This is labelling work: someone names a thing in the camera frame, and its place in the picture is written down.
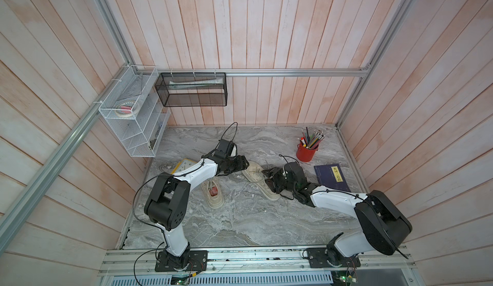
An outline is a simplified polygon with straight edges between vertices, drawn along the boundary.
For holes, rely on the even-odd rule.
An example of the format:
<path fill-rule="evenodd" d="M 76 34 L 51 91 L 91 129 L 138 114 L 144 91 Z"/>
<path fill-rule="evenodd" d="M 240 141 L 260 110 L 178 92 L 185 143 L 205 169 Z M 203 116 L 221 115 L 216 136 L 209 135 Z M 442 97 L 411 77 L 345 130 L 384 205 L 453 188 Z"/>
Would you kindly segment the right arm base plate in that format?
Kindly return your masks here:
<path fill-rule="evenodd" d="M 336 250 L 326 247 L 311 247 L 304 251 L 303 257 L 309 261 L 310 268 L 359 268 L 361 262 L 357 256 L 344 257 Z"/>

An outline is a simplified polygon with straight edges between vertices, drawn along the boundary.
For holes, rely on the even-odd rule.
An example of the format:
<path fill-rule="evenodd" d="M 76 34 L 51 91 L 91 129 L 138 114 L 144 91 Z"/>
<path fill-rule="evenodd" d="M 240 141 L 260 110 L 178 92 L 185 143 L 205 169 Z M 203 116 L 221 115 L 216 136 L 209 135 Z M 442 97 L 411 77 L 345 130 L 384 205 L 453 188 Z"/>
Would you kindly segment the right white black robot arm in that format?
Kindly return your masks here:
<path fill-rule="evenodd" d="M 288 191 L 303 205 L 350 215 L 359 230 L 339 233 L 323 249 L 306 250 L 312 268 L 340 268 L 359 254 L 377 251 L 391 256 L 412 233 L 412 224 L 381 191 L 357 194 L 310 183 L 297 162 L 262 171 L 267 187 L 276 194 Z"/>

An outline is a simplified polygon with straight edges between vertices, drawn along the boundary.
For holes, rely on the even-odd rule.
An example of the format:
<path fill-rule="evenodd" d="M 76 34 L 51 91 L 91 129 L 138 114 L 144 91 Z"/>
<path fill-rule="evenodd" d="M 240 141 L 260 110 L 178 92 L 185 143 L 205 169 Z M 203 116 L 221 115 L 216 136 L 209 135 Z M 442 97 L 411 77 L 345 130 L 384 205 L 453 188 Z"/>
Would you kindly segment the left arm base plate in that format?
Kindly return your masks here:
<path fill-rule="evenodd" d="M 186 250 L 182 256 L 174 256 L 167 251 L 158 253 L 155 265 L 156 272 L 168 273 L 201 273 L 207 269 L 207 250 Z"/>

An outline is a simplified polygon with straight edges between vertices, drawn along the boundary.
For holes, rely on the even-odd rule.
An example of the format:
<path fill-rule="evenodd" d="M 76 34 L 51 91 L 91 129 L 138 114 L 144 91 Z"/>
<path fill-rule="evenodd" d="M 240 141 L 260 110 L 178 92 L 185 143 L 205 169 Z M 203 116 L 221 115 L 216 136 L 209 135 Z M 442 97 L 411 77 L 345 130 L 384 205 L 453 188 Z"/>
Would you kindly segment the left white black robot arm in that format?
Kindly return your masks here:
<path fill-rule="evenodd" d="M 161 231 L 166 244 L 164 250 L 158 252 L 156 271 L 184 271 L 192 268 L 191 247 L 182 227 L 190 192 L 201 187 L 209 206 L 220 208 L 224 204 L 224 197 L 218 177 L 248 167 L 249 162 L 238 154 L 236 144 L 221 139 L 212 151 L 191 167 L 174 174 L 163 172 L 156 176 L 144 206 L 144 213 L 150 219 L 148 224 Z"/>

